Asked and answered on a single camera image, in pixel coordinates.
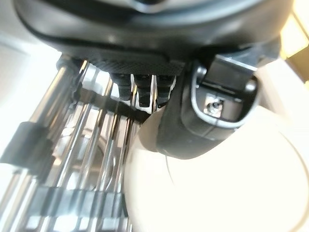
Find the black plastic mount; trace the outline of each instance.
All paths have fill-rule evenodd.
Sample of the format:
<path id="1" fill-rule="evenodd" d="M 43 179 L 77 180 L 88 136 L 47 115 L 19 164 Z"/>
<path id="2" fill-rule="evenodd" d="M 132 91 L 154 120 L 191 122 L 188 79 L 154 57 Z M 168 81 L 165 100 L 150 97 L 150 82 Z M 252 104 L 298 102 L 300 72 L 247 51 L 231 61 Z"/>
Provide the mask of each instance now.
<path id="1" fill-rule="evenodd" d="M 179 159 L 195 158 L 241 127 L 258 104 L 260 85 L 254 72 L 261 61 L 278 57 L 279 44 L 276 40 L 213 54 L 207 66 L 188 64 L 163 112 L 157 150 Z"/>
<path id="2" fill-rule="evenodd" d="M 37 123 L 23 122 L 6 147 L 0 162 L 29 169 L 38 179 L 45 179 L 53 165 L 53 142 L 49 130 Z"/>

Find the metal rod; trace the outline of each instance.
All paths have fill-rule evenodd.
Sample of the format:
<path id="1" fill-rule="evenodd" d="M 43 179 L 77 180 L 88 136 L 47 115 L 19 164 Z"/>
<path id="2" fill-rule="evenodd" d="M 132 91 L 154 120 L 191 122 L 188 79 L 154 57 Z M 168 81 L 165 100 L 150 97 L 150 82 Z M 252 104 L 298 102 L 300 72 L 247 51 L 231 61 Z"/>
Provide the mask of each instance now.
<path id="1" fill-rule="evenodd" d="M 109 81 L 108 81 L 108 84 L 106 86 L 104 95 L 110 97 L 111 94 L 112 94 L 112 79 L 109 78 Z M 96 150 L 98 148 L 98 140 L 99 140 L 101 132 L 102 132 L 103 123 L 104 123 L 106 114 L 107 114 L 107 112 L 106 112 L 105 109 L 100 109 L 99 112 L 98 112 L 96 124 L 95 124 L 95 127 L 93 129 L 90 141 L 87 144 L 83 163 L 82 163 L 82 166 L 81 166 L 79 174 L 78 174 L 78 180 L 77 180 L 77 183 L 76 183 L 77 189 L 84 189 L 86 187 L 88 177 L 89 177 L 88 174 L 89 174 L 91 165 L 93 163 L 93 160 L 94 160 L 94 157 L 95 157 L 95 154 L 96 154 Z M 79 229 L 81 221 L 82 221 L 81 218 L 77 219 L 75 230 Z"/>
<path id="2" fill-rule="evenodd" d="M 152 107 L 151 113 L 157 111 L 156 98 L 157 98 L 157 89 L 156 89 L 156 76 L 153 76 L 153 95 L 152 95 Z"/>
<path id="3" fill-rule="evenodd" d="M 73 71 L 67 67 L 62 67 L 34 111 L 30 121 L 49 127 L 57 108 L 62 102 L 62 96 L 70 88 L 72 80 Z"/>
<path id="4" fill-rule="evenodd" d="M 98 76 L 98 69 L 95 72 L 94 79 Z M 62 155 L 62 162 L 59 166 L 58 172 L 56 174 L 56 178 L 54 179 L 53 186 L 55 187 L 64 187 L 66 186 L 70 175 L 69 171 L 72 166 L 73 160 L 75 157 L 73 157 L 73 152 L 76 149 L 76 146 L 82 136 L 85 124 L 87 122 L 90 110 L 92 108 L 92 104 L 84 104 L 81 114 L 77 120 L 76 126 L 74 128 L 74 131 L 71 135 L 70 141 L 68 145 L 66 146 L 63 155 Z M 37 231 L 40 232 L 46 232 L 49 230 L 52 230 L 55 226 L 56 218 L 51 217 L 42 217 L 39 222 L 39 226 L 37 227 Z"/>
<path id="5" fill-rule="evenodd" d="M 106 149 L 105 149 L 103 161 L 102 161 L 102 166 L 101 166 L 100 173 L 98 176 L 98 181 L 97 181 L 97 186 L 96 186 L 96 190 L 98 191 L 104 191 L 105 185 L 107 184 L 106 169 L 107 169 L 109 160 L 112 158 L 112 148 L 113 148 L 114 142 L 117 137 L 119 122 L 120 122 L 120 115 L 116 113 L 113 115 L 112 129 L 111 129 L 110 136 L 107 140 Z"/>
<path id="6" fill-rule="evenodd" d="M 98 175 L 98 181 L 97 181 L 97 186 L 96 186 L 96 190 L 98 190 L 98 191 L 104 191 L 105 190 L 104 188 L 105 188 L 106 179 L 107 179 L 106 178 L 106 169 L 107 169 L 108 162 L 111 158 L 112 147 L 113 147 L 114 141 L 115 141 L 116 136 L 117 136 L 119 122 L 120 122 L 120 116 L 118 114 L 114 114 L 113 120 L 112 120 L 112 128 L 111 128 L 110 136 L 109 136 L 108 141 L 107 141 L 106 149 L 105 149 L 104 156 L 103 156 L 102 165 L 101 165 L 100 172 L 99 172 L 99 175 Z M 99 220 L 99 218 L 90 218 L 86 231 L 87 232 L 95 232 L 97 230 L 97 228 L 101 225 L 102 225 L 102 219 Z"/>
<path id="7" fill-rule="evenodd" d="M 136 98 L 137 98 L 137 86 L 133 84 L 132 87 L 132 98 L 130 101 L 131 106 L 135 106 L 136 104 Z M 132 126 L 133 126 L 134 119 L 128 118 L 126 120 L 126 130 L 125 130 L 125 137 L 124 142 L 121 148 L 120 157 L 119 157 L 119 163 L 117 166 L 117 174 L 116 174 L 116 181 L 113 187 L 113 191 L 120 193 L 122 190 L 122 181 L 123 181 L 123 167 L 124 167 L 124 161 L 127 157 L 128 151 L 129 151 L 129 145 L 130 145 L 130 139 L 131 139 L 131 132 L 132 132 Z"/>
<path id="8" fill-rule="evenodd" d="M 0 231 L 10 231 L 14 222 L 19 223 L 22 219 L 20 218 L 21 214 L 19 214 L 19 210 L 23 200 L 27 197 L 27 192 L 32 179 L 33 177 L 28 174 L 27 170 L 21 170 L 19 173 L 15 174 L 15 177 L 13 177 L 8 191 L 11 193 L 11 196 L 6 196 L 4 198 L 4 200 L 7 200 L 8 202 L 6 203 L 4 210 L 1 211 Z"/>
<path id="9" fill-rule="evenodd" d="M 25 194 L 24 199 L 22 200 L 21 205 L 19 206 L 18 213 L 14 219 L 13 225 L 10 229 L 10 232 L 18 232 L 21 231 L 21 228 L 23 228 L 27 222 L 27 218 L 25 217 L 26 212 L 28 210 L 28 206 L 31 203 L 32 197 L 35 193 L 35 190 L 37 188 L 37 181 L 35 178 L 31 180 L 30 186 L 27 189 L 27 192 Z"/>
<path id="10" fill-rule="evenodd" d="M 83 105 L 82 112 L 79 116 L 76 127 L 74 128 L 69 144 L 66 146 L 65 151 L 63 153 L 64 156 L 62 157 L 62 162 L 60 164 L 58 174 L 56 175 L 57 177 L 53 184 L 56 187 L 64 186 L 64 184 L 68 179 L 68 171 L 73 160 L 72 154 L 82 136 L 90 110 L 91 110 L 91 104 Z"/>

